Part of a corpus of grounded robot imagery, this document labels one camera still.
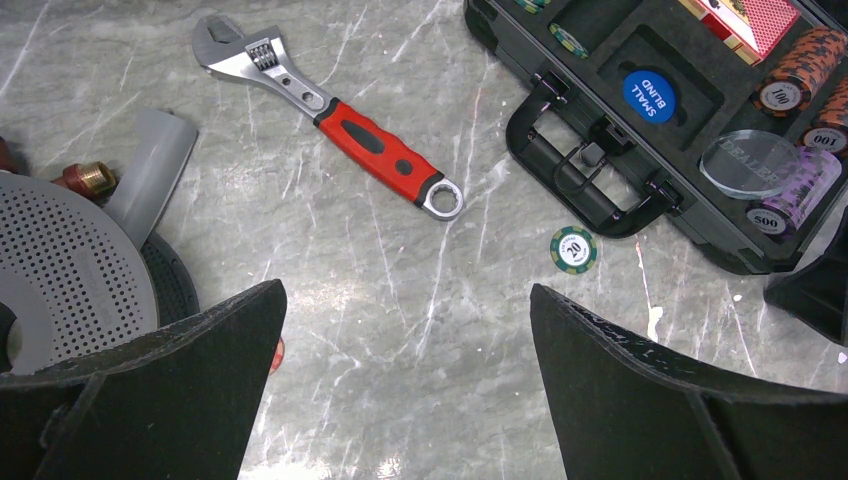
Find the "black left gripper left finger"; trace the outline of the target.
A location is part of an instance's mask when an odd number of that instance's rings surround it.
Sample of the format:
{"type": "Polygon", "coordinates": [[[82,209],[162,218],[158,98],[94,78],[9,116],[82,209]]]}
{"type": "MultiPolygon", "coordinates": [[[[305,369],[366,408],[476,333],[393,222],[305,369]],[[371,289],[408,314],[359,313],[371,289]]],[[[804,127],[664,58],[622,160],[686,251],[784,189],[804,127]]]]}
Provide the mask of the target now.
{"type": "Polygon", "coordinates": [[[287,310],[280,280],[103,352],[1,378],[5,479],[234,479],[287,310]]]}

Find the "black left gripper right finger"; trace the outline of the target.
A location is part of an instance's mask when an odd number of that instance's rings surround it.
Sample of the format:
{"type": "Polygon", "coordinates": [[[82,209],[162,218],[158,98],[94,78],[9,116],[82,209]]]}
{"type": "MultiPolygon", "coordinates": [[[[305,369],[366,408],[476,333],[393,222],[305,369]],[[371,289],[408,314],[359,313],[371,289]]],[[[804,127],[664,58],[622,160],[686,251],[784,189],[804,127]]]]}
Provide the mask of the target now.
{"type": "Polygon", "coordinates": [[[550,287],[530,319],[571,479],[843,479],[847,398],[671,350],[550,287]]]}

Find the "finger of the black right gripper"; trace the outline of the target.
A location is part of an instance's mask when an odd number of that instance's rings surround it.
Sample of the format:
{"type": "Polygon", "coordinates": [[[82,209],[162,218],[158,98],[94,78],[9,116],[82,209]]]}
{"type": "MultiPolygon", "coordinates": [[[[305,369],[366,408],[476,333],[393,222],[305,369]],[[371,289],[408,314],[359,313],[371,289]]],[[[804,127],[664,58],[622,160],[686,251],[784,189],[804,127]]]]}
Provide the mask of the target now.
{"type": "Polygon", "coordinates": [[[765,289],[767,304],[791,314],[829,341],[847,345],[847,226],[824,253],[765,289]]]}

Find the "purple chip stack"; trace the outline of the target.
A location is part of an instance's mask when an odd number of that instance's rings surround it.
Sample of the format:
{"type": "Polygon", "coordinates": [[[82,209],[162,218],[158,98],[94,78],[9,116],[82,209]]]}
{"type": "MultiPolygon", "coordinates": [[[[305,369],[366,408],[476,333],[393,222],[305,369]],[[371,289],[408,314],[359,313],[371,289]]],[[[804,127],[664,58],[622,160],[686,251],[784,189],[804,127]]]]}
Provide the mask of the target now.
{"type": "Polygon", "coordinates": [[[786,241],[810,217],[842,173],[842,163],[832,153],[801,146],[800,166],[780,194],[752,202],[747,219],[769,238],[786,241]]]}

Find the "clear dealer button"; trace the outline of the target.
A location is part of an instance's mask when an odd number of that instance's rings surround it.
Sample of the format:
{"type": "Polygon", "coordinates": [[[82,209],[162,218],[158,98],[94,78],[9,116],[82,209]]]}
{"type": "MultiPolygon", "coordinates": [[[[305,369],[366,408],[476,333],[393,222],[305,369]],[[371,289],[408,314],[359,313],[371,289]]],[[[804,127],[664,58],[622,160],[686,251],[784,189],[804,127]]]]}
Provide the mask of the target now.
{"type": "Polygon", "coordinates": [[[784,137],[762,130],[736,130],[717,137],[702,153],[701,174],[724,195],[759,200],[786,190],[800,168],[799,150],[784,137]]]}

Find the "orange chip stack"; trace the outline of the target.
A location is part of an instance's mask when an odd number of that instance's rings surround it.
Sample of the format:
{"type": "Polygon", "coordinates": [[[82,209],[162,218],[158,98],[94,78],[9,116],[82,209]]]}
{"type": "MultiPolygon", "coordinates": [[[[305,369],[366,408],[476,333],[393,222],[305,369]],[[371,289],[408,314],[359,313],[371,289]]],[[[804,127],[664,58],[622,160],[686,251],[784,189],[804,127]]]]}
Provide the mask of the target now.
{"type": "Polygon", "coordinates": [[[778,118],[805,110],[846,52],[846,33],[824,26],[809,29],[758,84],[752,104],[778,118]]]}
{"type": "Polygon", "coordinates": [[[798,146],[830,152],[847,158],[847,77],[844,77],[799,137],[798,146]]]}

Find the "green poker chip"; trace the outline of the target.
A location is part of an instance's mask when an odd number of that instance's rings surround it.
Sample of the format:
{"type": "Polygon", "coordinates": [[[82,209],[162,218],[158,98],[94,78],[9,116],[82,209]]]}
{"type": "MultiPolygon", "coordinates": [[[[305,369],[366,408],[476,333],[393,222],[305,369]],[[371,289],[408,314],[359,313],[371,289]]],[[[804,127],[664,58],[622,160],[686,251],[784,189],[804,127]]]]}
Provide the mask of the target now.
{"type": "Polygon", "coordinates": [[[549,252],[553,263],[571,275],[586,273],[598,258],[597,246],[590,232],[578,226],[557,230],[551,238],[549,252]]]}

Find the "black poker case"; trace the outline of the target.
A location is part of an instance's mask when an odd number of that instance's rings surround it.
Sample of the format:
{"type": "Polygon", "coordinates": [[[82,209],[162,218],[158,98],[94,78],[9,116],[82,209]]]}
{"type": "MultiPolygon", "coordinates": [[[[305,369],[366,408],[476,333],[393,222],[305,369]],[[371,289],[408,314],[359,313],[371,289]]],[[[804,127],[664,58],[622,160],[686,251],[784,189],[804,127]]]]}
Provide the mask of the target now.
{"type": "Polygon", "coordinates": [[[529,88],[506,127],[509,152],[595,234],[626,238],[667,215],[728,272],[789,272],[847,189],[840,175],[780,242],[747,219],[744,200],[701,174],[698,161],[720,135],[754,129],[795,141],[814,112],[775,118],[758,110],[751,96],[776,59],[746,64],[677,1],[553,1],[538,13],[515,1],[468,1],[464,16],[529,88]],[[548,30],[553,22],[590,56],[566,50],[548,30]],[[637,70],[674,88],[670,121],[649,123],[623,98],[623,80],[637,70]]]}

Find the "blue small blind button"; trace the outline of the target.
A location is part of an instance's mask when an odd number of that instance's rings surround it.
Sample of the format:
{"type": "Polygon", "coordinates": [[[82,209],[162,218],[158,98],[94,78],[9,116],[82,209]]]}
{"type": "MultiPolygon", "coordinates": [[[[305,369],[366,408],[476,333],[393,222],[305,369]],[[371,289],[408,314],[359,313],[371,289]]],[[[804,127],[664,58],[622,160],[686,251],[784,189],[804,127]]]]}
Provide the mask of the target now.
{"type": "Polygon", "coordinates": [[[644,120],[662,124],[671,120],[677,107],[677,95],[670,82],[651,70],[637,70],[623,80],[622,96],[644,120]]]}

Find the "red playing card deck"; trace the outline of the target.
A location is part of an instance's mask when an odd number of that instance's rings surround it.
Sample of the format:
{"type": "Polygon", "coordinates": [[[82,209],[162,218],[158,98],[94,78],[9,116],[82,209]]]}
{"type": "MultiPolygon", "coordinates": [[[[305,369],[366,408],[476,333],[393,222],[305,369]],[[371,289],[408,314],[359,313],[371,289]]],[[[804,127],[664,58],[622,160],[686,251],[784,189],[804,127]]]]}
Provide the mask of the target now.
{"type": "Polygon", "coordinates": [[[745,63],[762,63],[800,18],[783,0],[679,0],[690,14],[745,63]]]}

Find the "small red white chip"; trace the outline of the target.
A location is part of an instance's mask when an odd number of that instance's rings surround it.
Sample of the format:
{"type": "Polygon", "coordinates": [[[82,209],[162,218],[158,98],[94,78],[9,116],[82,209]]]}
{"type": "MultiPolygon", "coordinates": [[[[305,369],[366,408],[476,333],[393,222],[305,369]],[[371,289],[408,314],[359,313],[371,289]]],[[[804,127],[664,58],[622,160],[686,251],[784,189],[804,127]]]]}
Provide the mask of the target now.
{"type": "Polygon", "coordinates": [[[275,373],[282,364],[285,356],[285,343],[282,338],[279,338],[272,357],[272,363],[269,368],[269,374],[275,373]]]}

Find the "grey filament spool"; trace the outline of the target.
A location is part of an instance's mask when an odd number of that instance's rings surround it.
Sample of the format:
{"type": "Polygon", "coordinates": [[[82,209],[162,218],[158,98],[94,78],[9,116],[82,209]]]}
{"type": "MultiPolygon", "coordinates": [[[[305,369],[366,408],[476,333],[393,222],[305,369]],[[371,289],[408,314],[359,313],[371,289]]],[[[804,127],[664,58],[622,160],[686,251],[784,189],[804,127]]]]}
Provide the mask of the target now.
{"type": "Polygon", "coordinates": [[[2,373],[29,375],[198,311],[184,265],[157,234],[137,247],[92,201],[2,174],[2,373]]]}

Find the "brass red fitting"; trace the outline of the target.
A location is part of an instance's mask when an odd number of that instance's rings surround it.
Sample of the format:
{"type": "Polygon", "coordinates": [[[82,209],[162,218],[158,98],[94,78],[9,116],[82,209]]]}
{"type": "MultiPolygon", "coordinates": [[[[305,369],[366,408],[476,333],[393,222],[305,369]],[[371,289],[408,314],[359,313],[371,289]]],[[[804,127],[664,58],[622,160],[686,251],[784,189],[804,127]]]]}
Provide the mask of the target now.
{"type": "Polygon", "coordinates": [[[52,183],[97,202],[111,194],[118,180],[106,164],[91,162],[67,166],[52,183]]]}

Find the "grey cylinder part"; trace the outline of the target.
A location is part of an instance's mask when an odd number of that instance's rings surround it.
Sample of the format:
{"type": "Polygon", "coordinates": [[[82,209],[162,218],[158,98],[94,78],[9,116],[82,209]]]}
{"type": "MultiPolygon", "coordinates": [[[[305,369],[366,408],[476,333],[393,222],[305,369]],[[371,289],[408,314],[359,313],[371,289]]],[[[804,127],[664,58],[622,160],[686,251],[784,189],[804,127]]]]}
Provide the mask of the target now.
{"type": "Polygon", "coordinates": [[[198,128],[169,111],[143,108],[140,138],[104,211],[141,248],[159,222],[198,139],[198,128]]]}

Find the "green chip in case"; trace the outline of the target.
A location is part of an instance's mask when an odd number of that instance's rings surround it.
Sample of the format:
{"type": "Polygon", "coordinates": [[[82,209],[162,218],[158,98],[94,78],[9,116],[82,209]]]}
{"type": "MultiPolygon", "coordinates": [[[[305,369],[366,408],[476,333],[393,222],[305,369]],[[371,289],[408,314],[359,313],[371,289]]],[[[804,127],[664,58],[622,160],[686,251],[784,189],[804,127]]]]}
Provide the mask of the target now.
{"type": "Polygon", "coordinates": [[[549,32],[569,52],[575,56],[586,59],[590,56],[589,51],[567,30],[553,22],[548,26],[549,32]]]}

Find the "red handled adjustable wrench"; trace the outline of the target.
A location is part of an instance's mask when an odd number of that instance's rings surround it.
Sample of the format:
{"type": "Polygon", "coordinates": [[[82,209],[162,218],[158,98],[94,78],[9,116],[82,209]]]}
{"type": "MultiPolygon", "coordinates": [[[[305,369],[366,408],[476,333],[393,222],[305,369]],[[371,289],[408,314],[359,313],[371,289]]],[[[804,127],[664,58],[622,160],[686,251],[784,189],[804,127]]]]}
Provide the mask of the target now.
{"type": "Polygon", "coordinates": [[[192,50],[210,75],[286,99],[361,168],[434,219],[451,221],[463,209],[460,188],[427,159],[304,76],[278,27],[246,35],[227,16],[206,16],[193,29],[192,50]]]}

